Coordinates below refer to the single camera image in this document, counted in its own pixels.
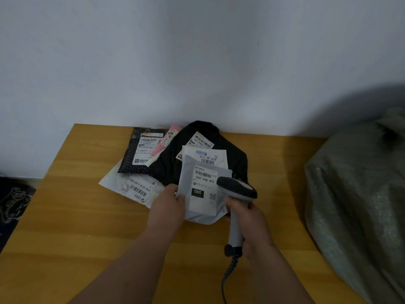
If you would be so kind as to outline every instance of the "pink package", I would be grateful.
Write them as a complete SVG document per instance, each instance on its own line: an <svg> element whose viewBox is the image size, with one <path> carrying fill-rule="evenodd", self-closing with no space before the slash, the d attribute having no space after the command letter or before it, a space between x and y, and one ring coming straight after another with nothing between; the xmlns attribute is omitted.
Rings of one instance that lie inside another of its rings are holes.
<svg viewBox="0 0 405 304"><path fill-rule="evenodd" d="M158 146L151 152L152 156L156 156L158 153L160 153L162 150L164 150L167 145L171 142L171 140L176 136L177 133L179 133L183 129L182 127L178 125L172 125L169 129L169 131L166 133L166 135L163 137L163 139L160 141Z"/></svg>

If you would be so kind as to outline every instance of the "forearm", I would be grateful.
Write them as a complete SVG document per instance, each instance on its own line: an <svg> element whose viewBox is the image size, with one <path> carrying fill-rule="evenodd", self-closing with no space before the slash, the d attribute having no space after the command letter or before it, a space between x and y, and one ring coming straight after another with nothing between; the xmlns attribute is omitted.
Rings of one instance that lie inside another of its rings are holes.
<svg viewBox="0 0 405 304"><path fill-rule="evenodd" d="M256 250L250 263L259 303L314 304L276 247Z"/></svg>
<svg viewBox="0 0 405 304"><path fill-rule="evenodd" d="M69 304L151 303L172 235L146 229Z"/></svg>

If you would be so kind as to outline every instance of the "person's left hand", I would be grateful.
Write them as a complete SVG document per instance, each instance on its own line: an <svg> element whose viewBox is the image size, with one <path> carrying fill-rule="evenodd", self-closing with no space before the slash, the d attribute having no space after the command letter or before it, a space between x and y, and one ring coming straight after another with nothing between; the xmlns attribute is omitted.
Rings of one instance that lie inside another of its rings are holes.
<svg viewBox="0 0 405 304"><path fill-rule="evenodd" d="M147 227L175 235L185 218L185 196L176 199L177 188L176 184L169 184L153 201Z"/></svg>

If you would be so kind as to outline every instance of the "barcode scanner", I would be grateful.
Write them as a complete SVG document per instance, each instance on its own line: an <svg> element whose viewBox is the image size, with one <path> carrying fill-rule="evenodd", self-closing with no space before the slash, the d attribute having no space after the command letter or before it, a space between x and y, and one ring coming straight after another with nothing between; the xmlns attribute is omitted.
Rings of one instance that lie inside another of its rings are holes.
<svg viewBox="0 0 405 304"><path fill-rule="evenodd" d="M250 202L253 202L257 199L257 192L256 190L250 186L249 184L240 181L238 179L230 178L230 177L218 177L217 179L218 188L224 193L225 195L237 199L240 201L242 205L248 207ZM224 295L224 282L231 275L233 270L236 268L238 264L238 258L242 256L242 245L243 241L242 233L240 232L238 226L238 220L236 219L236 214L234 213L233 209L230 211L230 231L229 231L229 240L228 244L225 245L224 251L225 256L230 257L232 256L231 264L228 270L225 272L224 277L222 279L222 298L224 299L224 303L226 304L225 295Z"/></svg>

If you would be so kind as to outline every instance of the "person's right arm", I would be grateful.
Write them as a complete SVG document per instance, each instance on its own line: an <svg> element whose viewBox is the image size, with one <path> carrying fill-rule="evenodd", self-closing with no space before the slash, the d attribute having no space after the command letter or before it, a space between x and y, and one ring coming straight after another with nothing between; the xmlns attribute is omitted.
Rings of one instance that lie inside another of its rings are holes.
<svg viewBox="0 0 405 304"><path fill-rule="evenodd" d="M238 200L228 198L245 242L243 255L250 261L259 303L314 304L291 266L277 249L263 212L250 204L245 208Z"/></svg>

